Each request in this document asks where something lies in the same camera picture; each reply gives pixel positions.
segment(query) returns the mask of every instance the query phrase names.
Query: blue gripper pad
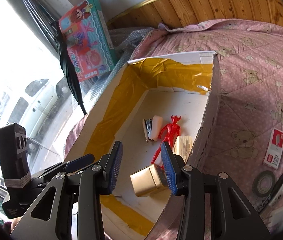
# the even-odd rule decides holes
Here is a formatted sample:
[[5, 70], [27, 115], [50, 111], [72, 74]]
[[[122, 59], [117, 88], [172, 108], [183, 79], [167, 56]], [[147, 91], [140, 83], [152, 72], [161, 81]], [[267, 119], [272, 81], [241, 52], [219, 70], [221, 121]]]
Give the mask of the blue gripper pad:
[[123, 144], [120, 141], [115, 142], [110, 155], [113, 155], [113, 154], [115, 155], [115, 157], [113, 160], [113, 165], [110, 168], [109, 184], [108, 184], [108, 190], [110, 193], [112, 193], [116, 187], [120, 164], [123, 158]]
[[184, 190], [181, 169], [185, 163], [181, 156], [173, 154], [168, 142], [163, 142], [160, 150], [168, 187], [175, 196], [178, 196]]
[[88, 166], [89, 164], [92, 164], [95, 160], [94, 155], [92, 154], [86, 154], [83, 157], [80, 157], [76, 160], [73, 160], [69, 163], [66, 164], [65, 167], [65, 172], [69, 173], [69, 172], [75, 172], [78, 171], [86, 166]]

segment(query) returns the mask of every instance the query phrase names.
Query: white box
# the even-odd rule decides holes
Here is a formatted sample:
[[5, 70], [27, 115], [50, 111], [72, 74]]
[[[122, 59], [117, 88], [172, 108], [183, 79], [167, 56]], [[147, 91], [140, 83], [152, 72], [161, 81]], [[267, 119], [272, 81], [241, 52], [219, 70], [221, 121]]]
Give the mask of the white box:
[[[109, 139], [112, 143], [115, 140], [122, 141], [123, 159], [113, 192], [116, 199], [114, 200], [113, 197], [109, 204], [105, 202], [107, 196], [101, 198], [104, 228], [114, 240], [142, 240], [159, 217], [172, 223], [182, 208], [182, 199], [171, 196], [170, 190], [164, 190], [154, 196], [135, 195], [130, 174], [148, 166], [161, 143], [161, 140], [146, 142], [141, 120], [159, 115], [163, 117], [163, 125], [166, 125], [171, 122], [171, 115], [181, 116], [181, 120], [178, 121], [181, 127], [180, 135], [195, 138], [187, 164], [200, 169], [210, 150], [212, 131], [219, 110], [220, 69], [214, 51], [152, 57], [151, 59], [161, 59], [157, 60], [158, 63], [155, 65], [149, 65], [148, 59], [127, 62], [113, 77], [93, 107], [87, 109], [88, 115], [74, 127], [72, 133], [77, 136], [77, 140], [65, 159], [67, 162], [91, 153], [95, 155], [95, 160], [98, 160], [111, 149]], [[178, 63], [177, 69], [173, 71], [177, 76], [171, 80], [169, 78], [160, 80], [160, 75], [169, 73], [170, 69], [174, 68], [170, 60]], [[208, 64], [212, 69], [210, 74], [204, 73]], [[193, 65], [199, 66], [199, 73], [203, 73], [208, 82], [193, 85], [194, 89], [189, 90], [187, 84], [194, 84], [197, 78], [195, 72], [189, 72]], [[149, 72], [143, 72], [142, 68], [148, 69]], [[176, 78], [181, 80], [177, 86]], [[129, 82], [130, 79], [133, 82], [125, 86], [127, 84], [125, 82]], [[143, 85], [151, 88], [144, 91]], [[123, 100], [123, 97], [130, 97], [136, 93], [139, 93], [138, 100], [131, 98]], [[114, 110], [115, 104], [120, 105], [116, 110]], [[143, 219], [136, 219], [138, 216], [130, 215], [125, 220], [124, 216], [131, 214], [127, 212], [126, 207], [141, 215]]]
[[263, 163], [277, 170], [282, 154], [283, 131], [273, 128]]

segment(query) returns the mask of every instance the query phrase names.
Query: cardboard box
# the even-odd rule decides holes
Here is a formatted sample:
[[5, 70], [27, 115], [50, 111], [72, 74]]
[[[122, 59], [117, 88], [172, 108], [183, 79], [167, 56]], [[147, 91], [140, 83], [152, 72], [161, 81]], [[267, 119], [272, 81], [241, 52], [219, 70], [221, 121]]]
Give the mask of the cardboard box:
[[59, 26], [80, 82], [113, 70], [118, 60], [98, 0], [75, 6]]
[[273, 128], [263, 163], [277, 170], [282, 154], [283, 131]]
[[98, 160], [115, 140], [122, 141], [116, 198], [101, 198], [104, 228], [113, 239], [142, 240], [160, 216], [173, 223], [182, 208], [183, 199], [171, 196], [168, 189], [153, 196], [135, 195], [130, 175], [150, 165], [161, 143], [146, 142], [141, 120], [158, 115], [164, 126], [171, 115], [181, 116], [180, 135], [195, 138], [187, 164], [201, 169], [211, 147], [219, 102], [217, 54], [194, 51], [128, 61], [87, 110], [73, 132], [78, 138], [65, 162], [87, 153]]

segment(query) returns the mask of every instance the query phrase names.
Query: car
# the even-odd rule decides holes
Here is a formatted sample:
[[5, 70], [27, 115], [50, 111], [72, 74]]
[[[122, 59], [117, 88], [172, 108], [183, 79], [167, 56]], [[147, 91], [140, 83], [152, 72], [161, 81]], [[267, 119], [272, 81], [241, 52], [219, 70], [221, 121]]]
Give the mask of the car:
[[20, 91], [6, 88], [0, 100], [0, 127], [18, 123], [26, 128], [29, 166], [35, 161], [40, 147], [36, 140], [41, 126], [49, 116], [57, 100], [71, 94], [66, 78], [57, 83], [48, 78], [34, 80]]

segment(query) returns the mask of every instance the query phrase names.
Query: red toy figure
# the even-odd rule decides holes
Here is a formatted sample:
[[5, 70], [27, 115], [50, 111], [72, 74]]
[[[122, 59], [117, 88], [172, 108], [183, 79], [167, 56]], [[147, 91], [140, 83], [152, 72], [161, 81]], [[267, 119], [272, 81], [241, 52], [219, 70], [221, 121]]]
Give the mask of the red toy figure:
[[[168, 131], [162, 142], [167, 142], [168, 141], [169, 146], [170, 146], [171, 149], [173, 147], [175, 135], [176, 134], [177, 134], [177, 136], [180, 135], [180, 126], [177, 124], [177, 122], [180, 119], [181, 119], [181, 116], [179, 118], [176, 115], [175, 116], [171, 116], [172, 123], [166, 124], [161, 129], [161, 131], [160, 131], [160, 133], [158, 135], [158, 139], [161, 139], [161, 136], [163, 135], [163, 132], [166, 131], [166, 130]], [[155, 162], [155, 160], [157, 159], [159, 153], [160, 153], [160, 146], [159, 146], [158, 150], [155, 152], [153, 160], [151, 161], [150, 164], [153, 164]]]

